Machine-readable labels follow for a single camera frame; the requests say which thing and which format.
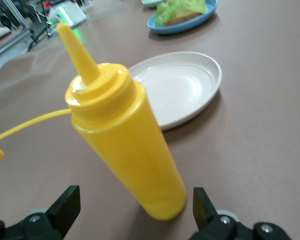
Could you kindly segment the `green round plate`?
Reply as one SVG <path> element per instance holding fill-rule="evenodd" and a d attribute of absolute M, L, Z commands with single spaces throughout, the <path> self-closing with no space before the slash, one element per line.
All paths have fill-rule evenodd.
<path fill-rule="evenodd" d="M 147 8 L 156 8 L 157 5 L 165 3 L 167 0 L 141 0 L 141 3 Z"/>

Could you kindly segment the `background metal frame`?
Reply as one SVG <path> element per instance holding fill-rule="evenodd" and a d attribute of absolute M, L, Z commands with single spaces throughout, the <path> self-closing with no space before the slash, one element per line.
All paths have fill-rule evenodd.
<path fill-rule="evenodd" d="M 11 32 L 0 37 L 0 60 L 31 51 L 50 37 L 50 0 L 0 0 L 0 23 Z"/>

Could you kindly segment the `blue round plate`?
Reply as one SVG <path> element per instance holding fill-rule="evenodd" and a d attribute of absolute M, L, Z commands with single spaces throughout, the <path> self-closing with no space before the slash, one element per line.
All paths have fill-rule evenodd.
<path fill-rule="evenodd" d="M 160 35 L 173 35 L 173 34 L 179 34 L 186 31 L 189 31 L 191 29 L 194 29 L 196 27 L 199 27 L 203 23 L 210 20 L 213 15 L 216 12 L 216 9 L 218 7 L 218 0 L 205 0 L 207 4 L 207 13 L 201 14 L 193 19 L 174 24 L 171 26 L 158 26 L 155 23 L 155 20 L 157 18 L 156 14 L 151 16 L 147 21 L 147 26 L 154 31 L 157 34 Z"/>

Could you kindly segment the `light brown bread slice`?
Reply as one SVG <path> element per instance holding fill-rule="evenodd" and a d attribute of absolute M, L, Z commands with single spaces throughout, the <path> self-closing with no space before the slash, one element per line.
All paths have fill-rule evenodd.
<path fill-rule="evenodd" d="M 202 13 L 188 8 L 179 8 L 175 13 L 164 23 L 164 26 L 173 26 L 180 24 L 200 16 Z"/>

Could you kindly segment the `yellow squeeze bottle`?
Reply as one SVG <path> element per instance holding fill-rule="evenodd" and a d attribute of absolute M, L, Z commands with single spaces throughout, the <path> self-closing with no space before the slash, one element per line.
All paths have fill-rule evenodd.
<path fill-rule="evenodd" d="M 147 93 L 121 64 L 97 64 L 71 28 L 57 32 L 77 70 L 65 93 L 67 108 L 26 121 L 0 134 L 4 139 L 45 120 L 71 115 L 74 129 L 154 219 L 177 217 L 187 192 Z M 4 152 L 0 149 L 0 160 Z"/>

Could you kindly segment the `green lettuce leaf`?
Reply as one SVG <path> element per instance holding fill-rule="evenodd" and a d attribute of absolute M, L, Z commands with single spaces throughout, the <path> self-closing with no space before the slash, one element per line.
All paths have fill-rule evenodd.
<path fill-rule="evenodd" d="M 208 11 L 206 0 L 167 0 L 156 7 L 155 24 L 160 27 L 164 26 L 177 9 L 190 9 L 202 15 Z"/>

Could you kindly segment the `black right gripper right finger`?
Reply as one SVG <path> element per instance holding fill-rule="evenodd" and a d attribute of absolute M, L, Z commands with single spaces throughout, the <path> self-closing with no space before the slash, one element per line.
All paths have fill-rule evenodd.
<path fill-rule="evenodd" d="M 192 213 L 198 228 L 192 240 L 290 240 L 276 224 L 257 222 L 250 229 L 232 212 L 217 211 L 202 187 L 193 189 Z"/>

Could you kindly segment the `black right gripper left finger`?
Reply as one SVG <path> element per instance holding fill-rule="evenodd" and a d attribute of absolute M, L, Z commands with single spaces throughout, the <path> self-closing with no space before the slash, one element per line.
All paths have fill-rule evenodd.
<path fill-rule="evenodd" d="M 10 227 L 0 220 L 0 240 L 63 240 L 79 213 L 80 187 L 71 185 L 45 212 L 34 212 Z"/>

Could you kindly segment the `beige round plate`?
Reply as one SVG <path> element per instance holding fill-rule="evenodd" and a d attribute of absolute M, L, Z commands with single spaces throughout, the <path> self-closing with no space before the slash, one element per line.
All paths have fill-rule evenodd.
<path fill-rule="evenodd" d="M 222 70 L 212 57 L 194 51 L 160 54 L 129 68 L 147 93 L 162 131 L 185 124 L 213 100 L 222 82 Z"/>

